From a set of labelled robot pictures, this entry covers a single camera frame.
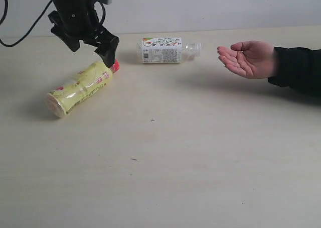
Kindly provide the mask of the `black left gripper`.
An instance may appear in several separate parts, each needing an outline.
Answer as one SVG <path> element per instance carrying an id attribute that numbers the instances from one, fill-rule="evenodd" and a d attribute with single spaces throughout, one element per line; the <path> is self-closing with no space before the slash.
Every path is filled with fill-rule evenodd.
<path id="1" fill-rule="evenodd" d="M 56 8 L 48 15 L 53 24 L 51 33 L 57 36 L 72 51 L 80 48 L 79 40 L 103 29 L 103 20 L 99 20 L 94 8 L 97 0 L 52 0 Z M 101 33 L 96 39 L 95 53 L 99 55 L 107 68 L 115 63 L 119 38 L 111 33 Z"/>

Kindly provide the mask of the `black sleeved forearm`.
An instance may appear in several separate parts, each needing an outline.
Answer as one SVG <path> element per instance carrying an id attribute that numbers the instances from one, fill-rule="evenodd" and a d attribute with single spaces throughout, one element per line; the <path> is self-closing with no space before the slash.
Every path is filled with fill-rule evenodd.
<path id="1" fill-rule="evenodd" d="M 276 74 L 268 83 L 320 97 L 320 49 L 275 47 Z"/>

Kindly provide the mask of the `person's open hand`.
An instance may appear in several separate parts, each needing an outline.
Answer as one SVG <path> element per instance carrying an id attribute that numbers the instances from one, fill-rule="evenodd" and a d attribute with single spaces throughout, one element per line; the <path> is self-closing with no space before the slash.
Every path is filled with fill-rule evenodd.
<path id="1" fill-rule="evenodd" d="M 247 79 L 266 79 L 276 75 L 274 47 L 262 41 L 238 42 L 217 47 L 219 60 L 232 73 Z"/>

